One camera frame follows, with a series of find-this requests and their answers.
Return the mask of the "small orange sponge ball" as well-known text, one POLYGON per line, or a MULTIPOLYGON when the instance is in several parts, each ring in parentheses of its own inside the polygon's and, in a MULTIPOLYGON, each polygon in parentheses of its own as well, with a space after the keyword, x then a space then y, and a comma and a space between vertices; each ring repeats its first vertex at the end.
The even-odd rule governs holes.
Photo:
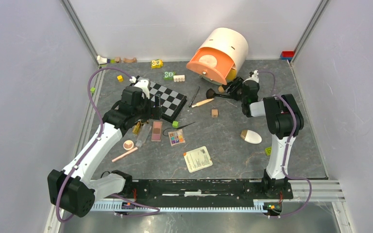
POLYGON ((224 92, 225 92, 225 90, 224 90, 224 88, 222 87, 222 85, 218 87, 218 91, 219 91, 220 93, 224 93, 224 92))

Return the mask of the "orange top drawer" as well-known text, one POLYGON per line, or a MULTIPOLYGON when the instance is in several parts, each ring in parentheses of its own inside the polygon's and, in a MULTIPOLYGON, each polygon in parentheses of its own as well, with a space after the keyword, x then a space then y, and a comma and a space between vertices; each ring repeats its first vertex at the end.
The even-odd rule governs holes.
POLYGON ((198 49, 186 68, 220 84, 228 84, 237 76, 236 65, 232 58, 222 51, 209 47, 198 49))

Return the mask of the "black eyeliner pencil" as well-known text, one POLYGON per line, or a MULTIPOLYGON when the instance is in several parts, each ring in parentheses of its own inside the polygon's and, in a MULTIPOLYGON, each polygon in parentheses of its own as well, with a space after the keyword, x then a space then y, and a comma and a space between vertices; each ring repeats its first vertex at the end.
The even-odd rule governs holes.
POLYGON ((197 89, 196 89, 196 91, 194 92, 194 95, 193 95, 193 97, 192 97, 192 99, 191 99, 191 101, 190 101, 190 103, 188 105, 189 108, 192 107, 192 105, 194 103, 194 100, 196 99, 196 96, 199 93, 199 90, 200 90, 200 86, 198 86, 197 89))

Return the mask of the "black makeup brush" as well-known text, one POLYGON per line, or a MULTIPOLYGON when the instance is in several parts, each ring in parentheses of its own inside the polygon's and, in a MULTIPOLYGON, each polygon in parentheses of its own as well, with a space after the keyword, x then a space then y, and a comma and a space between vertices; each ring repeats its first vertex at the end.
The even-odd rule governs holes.
POLYGON ((233 99, 233 97, 231 97, 229 95, 223 95, 223 94, 216 93, 212 88, 208 89, 207 92, 206 92, 206 98, 207 99, 212 99, 212 98, 215 98, 215 97, 233 99))

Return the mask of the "cream round drawer cabinet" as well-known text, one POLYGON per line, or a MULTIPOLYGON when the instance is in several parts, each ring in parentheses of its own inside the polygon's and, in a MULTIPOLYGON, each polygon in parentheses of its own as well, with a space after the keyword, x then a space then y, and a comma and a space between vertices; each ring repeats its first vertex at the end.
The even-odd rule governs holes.
POLYGON ((204 47, 214 48, 226 53, 234 61, 237 73, 241 69, 249 52, 249 45, 245 37, 229 28, 216 28, 212 31, 198 49, 204 47))

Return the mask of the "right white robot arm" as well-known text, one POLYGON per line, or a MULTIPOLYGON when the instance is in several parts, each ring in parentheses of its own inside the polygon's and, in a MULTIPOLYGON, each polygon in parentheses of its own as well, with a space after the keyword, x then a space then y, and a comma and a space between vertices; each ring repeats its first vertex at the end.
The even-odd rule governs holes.
POLYGON ((259 100, 259 88, 256 80, 243 80, 238 99, 246 117, 266 118, 272 144, 261 192, 267 198, 274 198, 288 187, 288 158, 296 136, 304 127, 304 117, 292 94, 273 95, 259 100))

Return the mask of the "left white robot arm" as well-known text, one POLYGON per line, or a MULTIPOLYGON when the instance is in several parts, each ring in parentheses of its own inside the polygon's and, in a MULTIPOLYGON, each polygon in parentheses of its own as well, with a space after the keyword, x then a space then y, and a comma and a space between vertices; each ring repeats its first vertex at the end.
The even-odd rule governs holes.
POLYGON ((153 107, 149 88, 133 85, 124 88, 121 99, 104 114, 94 136, 83 150, 62 170, 48 175, 50 200, 60 222, 65 222, 61 209, 84 217, 95 202, 118 194, 122 198, 133 192, 133 184, 123 173, 110 173, 93 180, 101 161, 124 135, 140 120, 159 119, 160 109, 153 107))

